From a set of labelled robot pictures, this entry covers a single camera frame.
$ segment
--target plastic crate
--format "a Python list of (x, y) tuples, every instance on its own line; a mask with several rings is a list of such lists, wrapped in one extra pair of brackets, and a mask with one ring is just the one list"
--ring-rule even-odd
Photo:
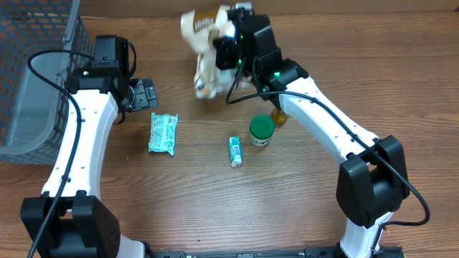
[[(69, 104), (27, 67), (28, 56), (44, 49), (93, 54), (80, 1), (0, 0), (0, 161), (56, 161)], [(86, 62), (72, 54), (49, 53), (34, 58), (32, 65), (66, 87), (67, 76)]]

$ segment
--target can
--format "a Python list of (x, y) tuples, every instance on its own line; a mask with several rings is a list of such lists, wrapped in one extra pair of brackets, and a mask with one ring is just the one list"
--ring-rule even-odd
[(250, 123), (250, 142), (255, 146), (266, 146), (273, 137), (275, 124), (269, 115), (257, 115)]

